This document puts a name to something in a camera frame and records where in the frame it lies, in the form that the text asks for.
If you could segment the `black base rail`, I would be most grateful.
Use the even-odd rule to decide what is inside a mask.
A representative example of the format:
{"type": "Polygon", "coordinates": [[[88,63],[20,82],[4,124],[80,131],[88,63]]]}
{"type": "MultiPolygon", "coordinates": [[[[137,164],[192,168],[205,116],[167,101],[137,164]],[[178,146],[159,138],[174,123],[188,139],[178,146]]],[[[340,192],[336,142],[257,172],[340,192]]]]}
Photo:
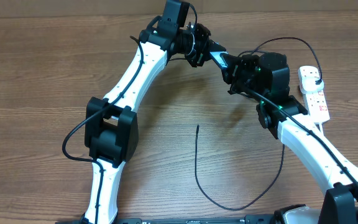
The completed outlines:
{"type": "Polygon", "coordinates": [[[245,215],[237,218],[171,218],[142,220],[140,218],[115,219],[119,224],[251,224],[251,223],[318,223],[320,210],[305,204],[290,205],[274,211],[273,214],[245,215]]]}

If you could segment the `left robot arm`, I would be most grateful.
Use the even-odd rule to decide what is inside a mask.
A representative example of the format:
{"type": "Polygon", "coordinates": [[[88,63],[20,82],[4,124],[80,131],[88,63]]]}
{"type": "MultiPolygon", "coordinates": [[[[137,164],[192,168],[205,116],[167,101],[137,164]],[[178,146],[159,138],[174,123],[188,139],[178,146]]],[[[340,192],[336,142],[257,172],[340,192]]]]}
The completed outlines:
{"type": "Polygon", "coordinates": [[[182,54],[192,67],[213,60],[222,70],[225,50],[198,22],[186,24],[193,5],[167,1],[163,14],[142,30],[137,51],[122,78],[102,99],[93,97],[86,107],[85,146],[93,160],[93,185],[89,207],[81,223],[113,223],[122,170],[139,140],[137,111],[156,76],[171,57],[182,54]]]}

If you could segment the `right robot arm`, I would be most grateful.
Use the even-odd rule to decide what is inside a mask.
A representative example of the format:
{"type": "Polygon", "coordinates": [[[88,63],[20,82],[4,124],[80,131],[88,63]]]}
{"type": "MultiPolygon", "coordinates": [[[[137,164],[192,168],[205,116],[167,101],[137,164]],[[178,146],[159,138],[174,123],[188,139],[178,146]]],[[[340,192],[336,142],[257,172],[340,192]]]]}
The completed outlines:
{"type": "Polygon", "coordinates": [[[324,195],[318,216],[301,208],[277,211],[280,223],[358,223],[358,167],[317,129],[307,109],[289,94],[290,69],[285,55],[218,55],[231,94],[258,101],[261,126],[291,149],[324,195]]]}

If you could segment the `white charger plug adapter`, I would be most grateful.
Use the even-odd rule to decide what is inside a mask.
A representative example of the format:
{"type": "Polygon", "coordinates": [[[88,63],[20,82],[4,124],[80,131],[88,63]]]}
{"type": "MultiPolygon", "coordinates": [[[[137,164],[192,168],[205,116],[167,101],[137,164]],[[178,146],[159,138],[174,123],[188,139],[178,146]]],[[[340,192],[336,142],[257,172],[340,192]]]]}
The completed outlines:
{"type": "Polygon", "coordinates": [[[324,82],[316,82],[314,78],[301,77],[300,91],[302,94],[310,94],[324,89],[324,82]]]}

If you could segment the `blue screen smartphone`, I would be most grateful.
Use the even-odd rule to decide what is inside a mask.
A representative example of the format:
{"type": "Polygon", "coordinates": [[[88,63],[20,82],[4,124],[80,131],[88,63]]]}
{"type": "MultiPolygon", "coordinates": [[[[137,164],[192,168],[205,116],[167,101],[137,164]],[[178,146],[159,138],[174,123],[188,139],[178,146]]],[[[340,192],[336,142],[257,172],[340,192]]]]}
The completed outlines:
{"type": "Polygon", "coordinates": [[[215,52],[210,52],[210,57],[211,59],[216,63],[216,65],[221,69],[221,70],[226,70],[227,69],[227,63],[224,59],[224,56],[227,55],[226,51],[215,51],[215,52]]]}

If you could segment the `white power strip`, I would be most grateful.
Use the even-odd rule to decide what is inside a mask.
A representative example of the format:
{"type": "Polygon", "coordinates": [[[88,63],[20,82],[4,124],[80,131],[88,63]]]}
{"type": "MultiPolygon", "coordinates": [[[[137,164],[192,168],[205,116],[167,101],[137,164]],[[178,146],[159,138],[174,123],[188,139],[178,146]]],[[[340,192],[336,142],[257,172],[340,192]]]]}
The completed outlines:
{"type": "MultiPolygon", "coordinates": [[[[301,66],[298,69],[299,81],[301,77],[314,78],[316,81],[319,81],[319,70],[316,67],[309,65],[301,66]]],[[[323,124],[330,120],[327,101],[323,90],[302,95],[305,107],[314,124],[323,124]]]]}

